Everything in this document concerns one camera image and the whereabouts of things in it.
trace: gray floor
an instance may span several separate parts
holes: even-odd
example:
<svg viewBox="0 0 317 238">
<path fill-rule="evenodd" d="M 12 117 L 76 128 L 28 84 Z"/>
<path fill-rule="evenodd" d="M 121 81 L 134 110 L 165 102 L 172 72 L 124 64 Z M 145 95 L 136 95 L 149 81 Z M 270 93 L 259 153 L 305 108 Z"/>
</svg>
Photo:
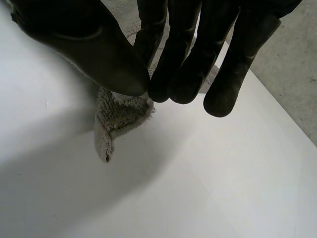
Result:
<svg viewBox="0 0 317 238">
<path fill-rule="evenodd" d="M 251 70 L 317 145 L 316 0 L 304 0 L 282 19 Z"/>
</svg>

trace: gray terry cloth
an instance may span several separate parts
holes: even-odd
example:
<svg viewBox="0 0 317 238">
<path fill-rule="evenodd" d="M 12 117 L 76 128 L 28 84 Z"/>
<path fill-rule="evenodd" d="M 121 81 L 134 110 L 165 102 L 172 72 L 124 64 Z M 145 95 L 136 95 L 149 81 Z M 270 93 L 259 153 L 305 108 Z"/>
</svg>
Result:
<svg viewBox="0 0 317 238">
<path fill-rule="evenodd" d="M 118 20 L 129 42 L 133 44 L 136 33 L 141 26 L 137 1 L 116 0 L 103 2 Z M 168 33 L 169 25 L 167 24 L 162 43 L 149 70 L 150 75 L 152 75 L 158 64 Z M 206 83 L 202 86 L 200 93 L 207 92 L 217 73 L 218 68 L 214 67 L 207 77 Z M 97 99 L 94 134 L 96 151 L 101 160 L 109 162 L 114 152 L 114 140 L 142 125 L 153 111 L 153 101 L 149 99 L 147 94 L 134 98 L 100 88 Z"/>
</svg>

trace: white board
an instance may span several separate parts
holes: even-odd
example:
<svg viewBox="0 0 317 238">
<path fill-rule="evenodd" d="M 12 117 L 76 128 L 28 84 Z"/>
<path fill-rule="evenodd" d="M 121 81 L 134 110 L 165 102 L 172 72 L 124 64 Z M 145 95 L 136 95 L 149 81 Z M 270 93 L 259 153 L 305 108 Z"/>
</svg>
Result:
<svg viewBox="0 0 317 238">
<path fill-rule="evenodd" d="M 0 29 L 0 237 L 317 237 L 317 148 L 251 72 L 228 117 L 157 104 L 106 165 L 90 81 Z"/>
</svg>

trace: gloved hand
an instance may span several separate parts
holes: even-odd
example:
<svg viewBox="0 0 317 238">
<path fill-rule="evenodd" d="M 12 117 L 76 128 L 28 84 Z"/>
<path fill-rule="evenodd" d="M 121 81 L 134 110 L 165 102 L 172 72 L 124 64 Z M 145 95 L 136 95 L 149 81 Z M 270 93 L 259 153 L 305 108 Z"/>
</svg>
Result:
<svg viewBox="0 0 317 238">
<path fill-rule="evenodd" d="M 134 49 L 149 66 L 162 38 L 167 10 L 170 33 L 149 96 L 190 103 L 213 67 L 226 36 L 237 19 L 222 67 L 204 100 L 216 117 L 228 115 L 258 50 L 302 0 L 138 0 L 142 21 Z M 186 58 L 201 13 L 195 45 Z"/>
</svg>

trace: black rubber glove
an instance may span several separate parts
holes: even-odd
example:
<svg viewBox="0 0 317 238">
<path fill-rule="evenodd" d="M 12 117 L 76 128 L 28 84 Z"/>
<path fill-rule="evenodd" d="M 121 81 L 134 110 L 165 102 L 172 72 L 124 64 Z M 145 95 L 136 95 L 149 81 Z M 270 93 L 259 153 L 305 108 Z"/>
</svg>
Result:
<svg viewBox="0 0 317 238">
<path fill-rule="evenodd" d="M 204 100 L 216 117 L 228 115 L 258 50 L 301 0 L 138 0 L 142 21 L 134 49 L 150 65 L 169 12 L 170 33 L 148 89 L 156 102 L 194 100 L 237 19 L 223 65 Z M 198 36 L 187 57 L 201 12 Z"/>
<path fill-rule="evenodd" d="M 149 73 L 99 0 L 11 0 L 13 20 L 100 86 L 141 96 Z"/>
</svg>

